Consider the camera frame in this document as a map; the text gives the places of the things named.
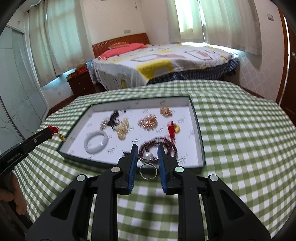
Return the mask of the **left hand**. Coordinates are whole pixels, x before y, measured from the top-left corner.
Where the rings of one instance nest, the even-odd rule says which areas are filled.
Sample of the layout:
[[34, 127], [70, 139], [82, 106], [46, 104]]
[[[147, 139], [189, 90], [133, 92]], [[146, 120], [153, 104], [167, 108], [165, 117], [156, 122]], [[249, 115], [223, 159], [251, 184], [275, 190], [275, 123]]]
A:
[[11, 172], [10, 174], [7, 174], [6, 177], [4, 177], [4, 182], [9, 190], [1, 189], [1, 201], [14, 201], [16, 204], [16, 212], [19, 215], [25, 215], [28, 210], [27, 202], [15, 173]]

